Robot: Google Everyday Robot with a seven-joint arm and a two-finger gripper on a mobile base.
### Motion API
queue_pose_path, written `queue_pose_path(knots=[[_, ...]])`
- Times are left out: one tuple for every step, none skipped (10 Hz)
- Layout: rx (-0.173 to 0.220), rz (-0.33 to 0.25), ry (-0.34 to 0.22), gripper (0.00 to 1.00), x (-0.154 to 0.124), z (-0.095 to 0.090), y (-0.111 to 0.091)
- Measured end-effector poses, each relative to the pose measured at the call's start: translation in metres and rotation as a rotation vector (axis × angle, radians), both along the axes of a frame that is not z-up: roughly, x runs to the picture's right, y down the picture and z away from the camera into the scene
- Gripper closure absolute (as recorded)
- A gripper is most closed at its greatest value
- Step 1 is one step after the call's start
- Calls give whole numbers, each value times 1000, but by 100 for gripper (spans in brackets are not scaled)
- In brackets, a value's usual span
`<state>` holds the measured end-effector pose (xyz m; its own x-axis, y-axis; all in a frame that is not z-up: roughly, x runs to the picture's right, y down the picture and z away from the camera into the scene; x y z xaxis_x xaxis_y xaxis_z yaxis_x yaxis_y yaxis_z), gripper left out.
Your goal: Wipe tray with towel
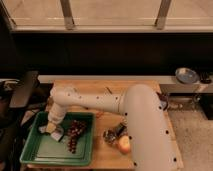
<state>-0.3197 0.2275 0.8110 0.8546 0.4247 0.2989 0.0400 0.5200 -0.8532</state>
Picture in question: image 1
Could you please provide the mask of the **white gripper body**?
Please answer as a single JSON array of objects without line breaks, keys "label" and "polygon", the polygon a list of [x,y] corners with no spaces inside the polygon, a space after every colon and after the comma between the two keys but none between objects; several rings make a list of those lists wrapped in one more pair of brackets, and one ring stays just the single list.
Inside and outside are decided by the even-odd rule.
[{"label": "white gripper body", "polygon": [[48,114],[48,124],[47,124],[47,130],[48,131],[54,131],[58,124],[60,124],[65,117],[65,113],[55,113],[50,112]]}]

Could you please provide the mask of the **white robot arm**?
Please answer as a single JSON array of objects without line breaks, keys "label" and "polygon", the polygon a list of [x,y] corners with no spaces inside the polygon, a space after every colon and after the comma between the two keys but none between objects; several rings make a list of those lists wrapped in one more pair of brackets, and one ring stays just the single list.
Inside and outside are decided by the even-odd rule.
[{"label": "white robot arm", "polygon": [[60,124],[69,106],[83,106],[125,116],[131,137],[135,171],[174,171],[176,153],[157,93],[136,84],[122,94],[80,94],[71,87],[55,86],[50,91],[53,105],[48,120]]}]

